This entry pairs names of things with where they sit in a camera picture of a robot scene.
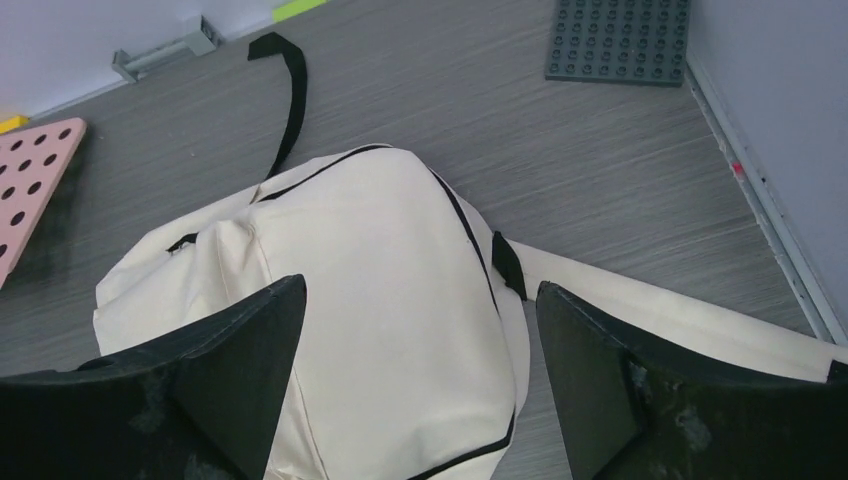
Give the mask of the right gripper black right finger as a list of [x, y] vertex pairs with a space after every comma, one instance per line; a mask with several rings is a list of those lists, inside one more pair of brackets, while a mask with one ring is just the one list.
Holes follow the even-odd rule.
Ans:
[[536, 317], [576, 479], [843, 479], [847, 366], [792, 379], [674, 344], [544, 282]]

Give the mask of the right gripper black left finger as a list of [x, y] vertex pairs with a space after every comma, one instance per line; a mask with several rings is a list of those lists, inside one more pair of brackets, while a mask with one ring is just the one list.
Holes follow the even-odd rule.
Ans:
[[153, 340], [1, 381], [5, 479], [259, 479], [307, 300], [301, 275]]

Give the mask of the cream canvas backpack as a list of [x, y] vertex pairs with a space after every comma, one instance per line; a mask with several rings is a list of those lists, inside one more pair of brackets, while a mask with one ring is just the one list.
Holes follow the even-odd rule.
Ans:
[[252, 60], [291, 76], [266, 179], [148, 232], [100, 281], [102, 354], [141, 344], [300, 274], [304, 323], [269, 479], [489, 479], [530, 379], [524, 306], [551, 282], [724, 362], [821, 381], [844, 347], [506, 239], [410, 151], [365, 145], [291, 170], [302, 50], [277, 33]]

